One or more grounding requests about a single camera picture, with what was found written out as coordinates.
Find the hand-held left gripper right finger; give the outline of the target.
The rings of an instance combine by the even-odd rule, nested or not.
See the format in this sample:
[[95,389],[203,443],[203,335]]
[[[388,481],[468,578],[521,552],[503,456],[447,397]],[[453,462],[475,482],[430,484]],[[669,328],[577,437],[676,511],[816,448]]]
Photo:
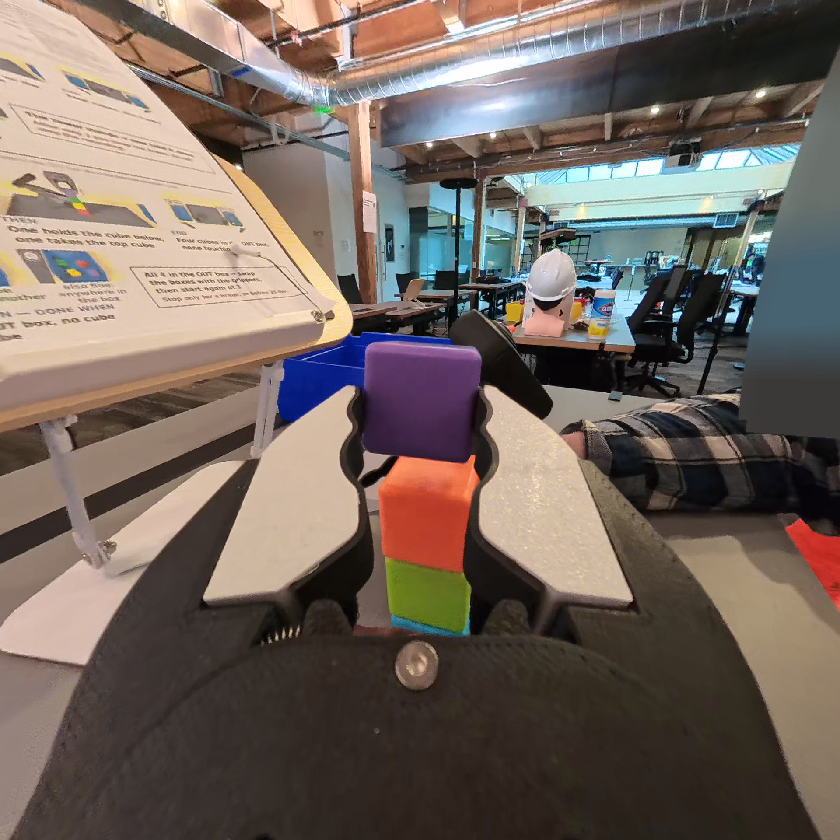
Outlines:
[[581,462],[544,421],[500,389],[476,403],[464,572],[474,625],[500,602],[548,632],[569,607],[626,612],[634,595]]

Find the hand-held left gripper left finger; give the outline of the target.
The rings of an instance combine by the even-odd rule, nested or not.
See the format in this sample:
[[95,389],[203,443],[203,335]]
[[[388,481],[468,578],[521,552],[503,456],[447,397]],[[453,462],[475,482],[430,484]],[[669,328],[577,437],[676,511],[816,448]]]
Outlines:
[[268,446],[206,586],[207,606],[268,603],[286,621],[318,600],[356,606],[374,568],[362,419],[361,389],[345,386]]

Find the purple cube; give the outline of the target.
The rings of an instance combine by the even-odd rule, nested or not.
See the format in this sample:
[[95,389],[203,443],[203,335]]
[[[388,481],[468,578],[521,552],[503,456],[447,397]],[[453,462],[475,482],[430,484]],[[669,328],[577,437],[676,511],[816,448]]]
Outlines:
[[481,357],[469,346],[377,342],[364,357],[364,448],[462,464],[472,455]]

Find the orange cube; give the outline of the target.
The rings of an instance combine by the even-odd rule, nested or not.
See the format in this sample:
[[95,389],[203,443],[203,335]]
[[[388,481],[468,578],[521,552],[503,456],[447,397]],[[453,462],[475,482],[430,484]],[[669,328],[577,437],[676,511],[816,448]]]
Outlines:
[[474,456],[465,463],[398,458],[378,490],[384,556],[462,573],[478,484]]

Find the blue plastic bin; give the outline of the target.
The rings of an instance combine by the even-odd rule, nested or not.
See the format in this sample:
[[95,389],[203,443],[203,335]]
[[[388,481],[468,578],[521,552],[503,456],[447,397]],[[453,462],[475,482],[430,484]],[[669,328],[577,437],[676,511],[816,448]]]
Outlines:
[[451,344],[435,337],[363,332],[327,349],[304,353],[283,364],[277,412],[283,423],[293,423],[345,386],[364,384],[364,357],[374,343]]

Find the green cube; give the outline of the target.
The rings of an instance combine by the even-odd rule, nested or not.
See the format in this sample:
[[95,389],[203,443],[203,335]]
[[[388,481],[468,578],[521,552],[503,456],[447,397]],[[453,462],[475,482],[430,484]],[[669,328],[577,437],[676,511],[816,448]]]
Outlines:
[[454,631],[465,628],[471,587],[462,573],[385,558],[385,575],[390,614]]

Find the light blue cube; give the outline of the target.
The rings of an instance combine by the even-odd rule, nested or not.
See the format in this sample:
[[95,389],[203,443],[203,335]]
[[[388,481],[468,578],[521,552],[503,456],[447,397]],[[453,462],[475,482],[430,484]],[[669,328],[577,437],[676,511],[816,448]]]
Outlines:
[[432,636],[447,636],[447,637],[468,637],[470,635],[469,619],[465,628],[461,631],[454,631],[449,628],[419,623],[413,619],[404,618],[394,614],[390,615],[391,626],[393,629],[408,632],[410,634],[432,635]]

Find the person's right forearm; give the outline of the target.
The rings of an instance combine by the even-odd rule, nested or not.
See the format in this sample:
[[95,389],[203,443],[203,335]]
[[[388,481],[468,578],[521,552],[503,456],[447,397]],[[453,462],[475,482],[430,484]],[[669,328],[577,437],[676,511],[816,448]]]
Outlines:
[[838,441],[750,432],[740,392],[659,402],[560,435],[639,511],[796,516],[839,533]]

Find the wood-edged office desk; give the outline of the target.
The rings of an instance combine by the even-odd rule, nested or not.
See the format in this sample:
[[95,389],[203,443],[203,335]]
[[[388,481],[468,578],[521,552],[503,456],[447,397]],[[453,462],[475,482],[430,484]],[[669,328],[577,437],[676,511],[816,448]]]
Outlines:
[[351,303],[350,309],[354,337],[364,332],[397,334],[406,329],[412,335],[431,335],[434,322],[446,313],[445,305],[429,302]]

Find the mannequin head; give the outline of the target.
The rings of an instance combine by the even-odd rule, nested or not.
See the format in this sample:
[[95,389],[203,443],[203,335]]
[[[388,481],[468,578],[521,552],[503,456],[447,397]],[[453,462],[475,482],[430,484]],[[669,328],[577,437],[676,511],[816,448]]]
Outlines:
[[527,288],[521,326],[523,334],[552,339],[563,337],[570,326],[573,305],[574,289],[561,299],[543,300]]

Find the white hard hat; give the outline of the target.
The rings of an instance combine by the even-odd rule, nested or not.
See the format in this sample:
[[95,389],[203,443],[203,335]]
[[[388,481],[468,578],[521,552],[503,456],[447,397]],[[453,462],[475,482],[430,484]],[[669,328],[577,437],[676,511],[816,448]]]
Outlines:
[[527,289],[533,300],[555,306],[573,295],[577,275],[573,260],[559,248],[552,249],[532,264]]

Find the grey work table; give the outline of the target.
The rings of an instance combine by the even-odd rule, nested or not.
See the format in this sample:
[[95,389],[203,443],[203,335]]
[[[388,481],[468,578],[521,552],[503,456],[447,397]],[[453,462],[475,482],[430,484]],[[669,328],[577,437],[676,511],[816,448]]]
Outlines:
[[521,355],[533,357],[532,372],[540,384],[602,393],[623,389],[625,363],[636,347],[624,318],[603,339],[574,329],[559,338],[530,335],[522,327],[511,336]]

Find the black office chair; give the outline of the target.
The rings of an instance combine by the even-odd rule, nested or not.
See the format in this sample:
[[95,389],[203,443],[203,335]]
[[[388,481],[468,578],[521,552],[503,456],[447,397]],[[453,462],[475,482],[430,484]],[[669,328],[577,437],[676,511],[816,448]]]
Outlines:
[[642,300],[626,320],[635,341],[627,367],[641,364],[640,372],[625,372],[623,391],[642,392],[650,388],[666,398],[681,397],[678,385],[656,374],[659,367],[671,363],[687,364],[694,360],[695,340],[691,323],[683,325],[681,318],[673,322],[671,316],[655,313],[656,305],[664,298],[667,279],[651,280]]

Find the wooden post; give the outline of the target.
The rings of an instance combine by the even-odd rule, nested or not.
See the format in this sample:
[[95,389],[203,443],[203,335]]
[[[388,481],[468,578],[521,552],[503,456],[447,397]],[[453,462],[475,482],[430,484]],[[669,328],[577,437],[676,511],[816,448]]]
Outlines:
[[374,193],[371,158],[371,104],[360,101],[350,107],[349,154],[353,200],[353,225],[358,267],[358,284],[364,303],[378,301],[376,236],[362,229],[361,194]]

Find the silver ventilation duct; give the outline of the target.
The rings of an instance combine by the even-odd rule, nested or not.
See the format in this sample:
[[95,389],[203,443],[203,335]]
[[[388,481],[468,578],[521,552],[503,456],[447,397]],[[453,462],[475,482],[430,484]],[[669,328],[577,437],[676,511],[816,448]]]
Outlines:
[[348,107],[536,67],[661,37],[707,34],[814,13],[826,24],[838,2],[569,2],[478,24],[458,35],[327,73],[287,63],[241,22],[209,2],[83,1],[81,5],[199,65],[286,100]]

